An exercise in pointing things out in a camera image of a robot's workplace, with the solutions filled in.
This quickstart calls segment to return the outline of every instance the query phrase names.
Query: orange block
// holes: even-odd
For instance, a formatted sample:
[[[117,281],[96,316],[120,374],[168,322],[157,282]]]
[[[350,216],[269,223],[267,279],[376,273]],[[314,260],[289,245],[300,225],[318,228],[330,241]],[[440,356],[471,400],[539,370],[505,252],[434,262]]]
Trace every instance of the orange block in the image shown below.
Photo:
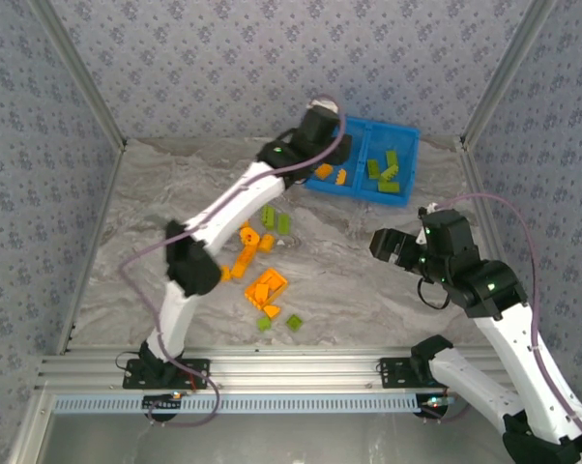
[[[235,278],[242,278],[248,265],[252,262],[254,255],[256,254],[256,246],[248,245],[244,247],[244,250],[240,253],[233,265],[231,270],[231,275]]]
[[[270,319],[274,319],[280,314],[280,308],[278,306],[272,306],[271,304],[268,304],[263,308],[263,312],[265,312]]]
[[[263,251],[264,253],[269,253],[272,251],[272,247],[274,246],[274,242],[276,238],[272,234],[265,234],[261,241],[259,242],[258,250]]]
[[[240,229],[240,238],[244,245],[257,245],[261,237],[252,227],[242,227]]]
[[[263,304],[268,299],[268,293],[270,293],[270,287],[267,283],[257,283],[254,288],[254,299]]]
[[[268,286],[268,298],[263,303],[257,302],[256,299],[256,286],[259,284],[267,284]],[[280,296],[282,292],[287,288],[289,282],[287,279],[280,275],[276,269],[270,268],[261,277],[257,278],[249,288],[246,289],[244,295],[253,305],[262,309],[265,306],[270,305],[276,298]]]
[[[228,266],[220,266],[220,270],[222,271],[222,280],[230,280],[231,279],[231,270]]]
[[[314,175],[317,176],[322,181],[325,181],[326,177],[334,172],[334,168],[325,162],[317,167],[314,171]]]

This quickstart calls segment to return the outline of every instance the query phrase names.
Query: marble surface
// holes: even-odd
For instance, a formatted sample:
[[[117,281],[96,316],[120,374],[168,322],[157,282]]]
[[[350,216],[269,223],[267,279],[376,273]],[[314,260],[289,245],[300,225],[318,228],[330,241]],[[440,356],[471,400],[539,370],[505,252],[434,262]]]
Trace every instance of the marble surface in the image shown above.
[[[108,211],[102,241],[73,331],[72,345],[139,344],[153,327],[149,313],[118,276],[121,261],[159,241],[171,218],[186,220],[214,201],[247,168],[265,139],[130,140]],[[272,204],[292,219],[291,234],[271,254],[258,254],[245,277],[221,282],[203,299],[187,335],[188,345],[305,344],[412,345],[432,334],[454,343],[486,344],[462,309],[436,311],[416,295],[418,278],[373,259],[372,233],[382,227],[417,232],[417,210],[467,191],[459,155],[421,143],[414,193],[407,208],[391,208],[295,186]],[[459,204],[480,231],[471,203]],[[256,217],[255,227],[260,226]],[[242,249],[234,237],[218,256],[232,265]],[[244,290],[275,267],[289,287],[276,301],[281,315],[261,333],[261,313]],[[160,303],[165,267],[161,250],[133,264],[130,274]],[[443,291],[425,285],[427,298]],[[291,314],[304,321],[292,333]]]

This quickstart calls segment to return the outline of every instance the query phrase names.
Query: lego brick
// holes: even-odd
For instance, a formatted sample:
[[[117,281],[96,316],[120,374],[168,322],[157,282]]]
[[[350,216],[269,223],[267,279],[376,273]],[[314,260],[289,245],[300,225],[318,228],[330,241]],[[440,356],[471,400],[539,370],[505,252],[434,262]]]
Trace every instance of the lego brick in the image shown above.
[[[274,229],[274,224],[276,222],[276,210],[270,206],[265,205],[261,210],[261,222],[266,229],[272,230]]]
[[[220,270],[222,271],[222,281],[227,281],[231,279],[231,270],[228,266],[220,266]]]
[[[400,184],[398,182],[379,181],[377,189],[382,193],[400,193]]]
[[[254,255],[256,254],[256,246],[255,245],[247,245],[244,247],[244,250],[240,253],[235,264],[233,265],[233,269],[231,269],[231,275],[234,278],[242,278],[248,265],[252,262]]]
[[[345,171],[344,169],[340,169],[338,171],[338,174],[336,174],[335,184],[337,186],[344,186],[346,180],[347,180],[347,171]]]
[[[295,314],[292,314],[289,319],[287,319],[287,327],[293,332],[297,332],[304,322]]]
[[[322,181],[325,181],[330,174],[334,172],[334,168],[329,164],[323,163],[317,167],[314,171],[314,175],[317,176]]]
[[[256,321],[256,327],[259,328],[259,331],[265,332],[272,328],[272,321],[268,316],[262,317],[258,321]]]
[[[270,251],[272,251],[272,247],[274,246],[275,241],[276,238],[272,234],[265,234],[263,238],[261,238],[257,250],[262,251],[264,253],[269,253]]]
[[[398,156],[396,155],[396,150],[388,150],[386,152],[386,162],[388,167],[398,166]]]
[[[256,286],[260,283],[265,283],[269,287],[269,296],[263,304],[257,302],[255,298]],[[276,269],[270,268],[246,289],[244,295],[253,305],[259,309],[263,309],[265,306],[271,305],[284,292],[288,284],[289,282],[287,282],[286,278],[280,275]]]
[[[274,319],[280,314],[280,308],[278,306],[273,306],[268,304],[263,307],[263,312],[265,312],[270,319]]]
[[[398,165],[390,166],[388,169],[381,173],[380,181],[389,181],[396,174],[398,174]]]
[[[289,215],[278,215],[278,234],[289,235],[291,229],[291,217]]]
[[[254,288],[254,299],[261,305],[268,299],[268,293],[270,293],[270,287],[267,283],[257,283]]]
[[[379,176],[381,176],[379,161],[377,159],[367,159],[366,171],[368,172],[368,179],[379,179]]]
[[[252,227],[242,227],[240,229],[240,239],[244,245],[258,245],[261,237]]]

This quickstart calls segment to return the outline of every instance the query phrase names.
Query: patterned wall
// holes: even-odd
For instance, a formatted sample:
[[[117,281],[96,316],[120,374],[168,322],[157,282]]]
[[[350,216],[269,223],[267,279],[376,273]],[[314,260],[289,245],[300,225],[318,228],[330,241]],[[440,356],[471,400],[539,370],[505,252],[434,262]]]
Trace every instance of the patterned wall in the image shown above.
[[[486,188],[529,218],[540,255],[540,328],[582,397],[582,0],[553,11],[474,152]],[[504,208],[494,212],[530,289],[521,227]]]
[[[323,91],[462,133],[529,0],[53,0],[126,137],[268,135]]]
[[[0,0],[0,463],[56,348],[114,156],[25,0]]]

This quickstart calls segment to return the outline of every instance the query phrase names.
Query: green block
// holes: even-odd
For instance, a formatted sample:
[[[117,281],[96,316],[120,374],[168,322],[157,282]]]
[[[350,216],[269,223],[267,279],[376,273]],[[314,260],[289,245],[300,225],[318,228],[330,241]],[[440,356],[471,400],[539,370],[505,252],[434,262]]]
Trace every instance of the green block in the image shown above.
[[[386,160],[388,162],[388,167],[398,166],[398,156],[395,150],[389,150],[386,152]]]
[[[377,159],[367,159],[366,169],[368,170],[368,179],[379,179],[379,162],[377,162]]]
[[[382,193],[400,193],[400,185],[398,182],[379,181],[377,189]]]
[[[287,319],[287,327],[293,332],[297,332],[304,322],[295,314],[292,314],[289,319]]]
[[[384,181],[389,181],[392,177],[398,174],[398,165],[390,166],[384,172],[381,173],[381,178]]]
[[[265,225],[268,230],[274,229],[274,223],[276,220],[276,210],[270,205],[265,205],[261,210],[261,222]]]
[[[289,235],[291,229],[291,218],[289,215],[278,215],[278,234]]]
[[[268,316],[262,317],[258,321],[256,321],[256,327],[259,328],[259,331],[265,332],[272,328],[272,321]]]

